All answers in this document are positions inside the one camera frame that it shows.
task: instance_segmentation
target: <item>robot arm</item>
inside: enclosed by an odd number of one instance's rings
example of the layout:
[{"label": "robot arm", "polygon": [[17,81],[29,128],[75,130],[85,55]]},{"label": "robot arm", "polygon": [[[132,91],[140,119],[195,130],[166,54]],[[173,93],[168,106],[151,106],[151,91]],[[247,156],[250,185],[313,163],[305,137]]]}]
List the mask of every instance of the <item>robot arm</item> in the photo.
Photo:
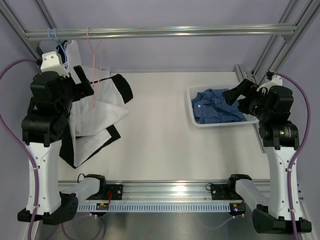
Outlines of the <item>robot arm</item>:
[{"label": "robot arm", "polygon": [[72,103],[94,94],[81,66],[74,67],[81,83],[75,84],[56,52],[43,54],[41,73],[33,78],[27,116],[23,119],[22,140],[38,166],[39,183],[29,164],[29,198],[26,208],[18,213],[18,220],[30,222],[34,210],[35,185],[39,186],[35,220],[57,225],[71,220],[77,213],[78,202],[90,196],[104,196],[107,184],[104,176],[87,175],[85,179],[59,192],[58,163],[63,131],[68,124]]},{"label": "robot arm", "polygon": [[269,161],[270,198],[266,198],[251,179],[237,179],[234,190],[253,211],[252,221],[258,233],[290,234],[293,232],[289,207],[287,174],[291,171],[292,201],[297,230],[309,233],[311,223],[303,219],[297,187],[297,167],[289,162],[299,148],[297,127],[288,121],[294,101],[292,91],[282,86],[282,78],[269,73],[271,81],[258,86],[244,79],[237,87],[223,93],[233,104],[240,95],[238,109],[259,119],[259,135]]}]

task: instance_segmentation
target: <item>metal rail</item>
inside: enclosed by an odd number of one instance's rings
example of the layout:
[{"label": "metal rail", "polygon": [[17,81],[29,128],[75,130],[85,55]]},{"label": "metal rail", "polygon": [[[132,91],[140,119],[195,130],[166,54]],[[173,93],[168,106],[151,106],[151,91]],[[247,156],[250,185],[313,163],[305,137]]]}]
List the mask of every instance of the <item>metal rail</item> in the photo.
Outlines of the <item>metal rail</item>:
[{"label": "metal rail", "polygon": [[39,8],[42,16],[44,17],[45,21],[46,21],[46,24],[54,29],[56,27],[56,24],[54,22],[54,20],[52,19],[48,9],[47,9],[47,6],[46,4],[44,3],[43,0],[34,0],[34,3],[37,5],[37,7]]},{"label": "metal rail", "polygon": [[[298,0],[290,0],[289,3],[287,4],[280,20],[279,20],[279,23],[285,23],[289,17],[291,16],[292,12],[294,11],[294,9],[296,8],[297,6],[297,3],[298,3]],[[277,35],[273,35],[269,38],[268,40],[268,43],[266,44],[258,62],[256,63],[254,69],[253,69],[253,75],[255,76],[261,66],[263,66],[266,62],[266,60],[268,59],[272,49],[274,48],[275,46],[275,43],[276,43],[276,40],[278,39],[278,36]]]},{"label": "metal rail", "polygon": [[[207,183],[226,184],[226,180],[193,181],[106,181],[107,184],[123,184],[122,201],[118,203],[240,203],[241,200],[212,200],[206,190]],[[270,197],[270,180],[253,180],[254,185],[266,197]],[[77,181],[59,181],[59,191],[70,188]],[[298,186],[300,201],[303,196]],[[86,203],[99,203],[101,200],[86,200]]]},{"label": "metal rail", "polygon": [[33,45],[29,39],[25,36],[26,31],[25,27],[21,23],[21,20],[17,17],[15,12],[13,11],[12,7],[6,0],[0,0],[0,12],[7,20],[8,24],[11,25],[12,29],[15,33],[19,36],[22,40],[24,45],[28,48],[32,56],[37,59],[41,56],[41,54],[36,50],[37,46]]},{"label": "metal rail", "polygon": [[[320,0],[310,0],[298,18],[298,29],[294,32],[290,41],[288,43],[284,43],[281,46],[276,57],[274,58],[273,62],[268,68],[269,71],[277,72],[279,69],[281,69],[287,58],[290,56],[290,54],[297,46],[298,42],[301,40],[301,38],[307,32],[314,19],[317,17],[319,12]],[[260,85],[263,83],[264,77],[256,79],[256,81],[259,82]]]},{"label": "metal rail", "polygon": [[[124,38],[160,38],[190,36],[243,36],[243,35],[293,35],[297,30],[294,23],[260,25],[217,25],[217,26],[169,26],[169,27],[134,27],[134,28],[97,28],[90,29],[91,39]],[[86,39],[86,29],[58,29],[60,39]],[[48,41],[48,31],[29,31],[25,36],[32,42]]]}]

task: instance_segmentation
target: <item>black clamp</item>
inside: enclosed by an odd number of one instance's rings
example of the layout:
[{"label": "black clamp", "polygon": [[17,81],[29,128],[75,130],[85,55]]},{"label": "black clamp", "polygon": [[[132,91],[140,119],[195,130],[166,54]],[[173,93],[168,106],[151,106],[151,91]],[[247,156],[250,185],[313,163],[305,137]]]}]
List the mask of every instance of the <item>black clamp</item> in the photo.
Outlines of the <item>black clamp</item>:
[{"label": "black clamp", "polygon": [[243,198],[236,193],[236,181],[240,179],[252,180],[249,175],[232,174],[226,184],[211,184],[210,192],[212,200],[243,200]]},{"label": "black clamp", "polygon": [[112,201],[121,201],[124,186],[122,184],[107,184],[105,176],[97,174],[88,174],[85,178],[95,178],[100,180],[99,191],[91,195],[87,200],[109,200],[108,193],[111,193]]}]

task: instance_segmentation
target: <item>white cloth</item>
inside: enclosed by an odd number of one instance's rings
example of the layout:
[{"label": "white cloth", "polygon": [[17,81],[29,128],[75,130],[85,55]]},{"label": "white cloth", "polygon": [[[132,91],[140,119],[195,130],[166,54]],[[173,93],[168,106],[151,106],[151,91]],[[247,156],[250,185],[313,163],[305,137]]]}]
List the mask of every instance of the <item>white cloth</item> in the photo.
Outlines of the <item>white cloth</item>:
[{"label": "white cloth", "polygon": [[[72,41],[66,48],[68,71],[74,82],[80,83],[80,79],[73,67],[82,65],[81,56],[76,41]],[[82,69],[92,82],[93,68],[82,66]],[[101,71],[101,78],[109,78],[108,70]],[[103,80],[99,83],[99,93],[95,107],[93,107],[93,96],[87,96],[72,104],[69,116],[69,126],[72,137],[74,162],[78,167],[88,159],[97,149],[99,149],[111,135],[106,130],[107,127],[115,124],[128,114],[124,100],[116,88],[112,79]]]}]

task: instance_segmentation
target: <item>gray wall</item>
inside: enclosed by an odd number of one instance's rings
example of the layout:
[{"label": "gray wall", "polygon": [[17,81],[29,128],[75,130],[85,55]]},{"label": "gray wall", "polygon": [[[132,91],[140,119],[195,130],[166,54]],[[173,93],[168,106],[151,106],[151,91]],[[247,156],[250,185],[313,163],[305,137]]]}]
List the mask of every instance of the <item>gray wall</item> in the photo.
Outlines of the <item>gray wall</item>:
[{"label": "gray wall", "polygon": [[[279,71],[297,81],[306,92],[311,104],[311,127],[307,143],[297,162],[298,183],[303,191],[307,211],[313,224],[313,232],[320,238],[320,185],[319,185],[319,137],[320,137],[320,15],[314,20],[289,59]],[[302,95],[291,83],[294,103],[291,121],[299,128],[300,139],[306,126],[306,105]]]},{"label": "gray wall", "polygon": [[[31,55],[0,15],[0,69]],[[21,138],[21,121],[27,114],[34,63],[21,63],[0,82],[0,112],[9,128]],[[21,239],[24,224],[17,213],[26,207],[29,192],[28,158],[0,127],[0,233],[1,239]]]}]

